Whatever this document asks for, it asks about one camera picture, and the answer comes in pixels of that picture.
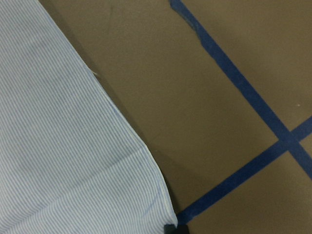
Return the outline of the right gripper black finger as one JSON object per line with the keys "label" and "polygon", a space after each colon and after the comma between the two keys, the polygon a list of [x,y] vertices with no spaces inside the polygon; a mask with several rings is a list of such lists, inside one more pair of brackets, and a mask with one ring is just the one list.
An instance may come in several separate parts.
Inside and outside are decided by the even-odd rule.
{"label": "right gripper black finger", "polygon": [[166,224],[164,226],[164,234],[189,234],[189,228],[187,225]]}

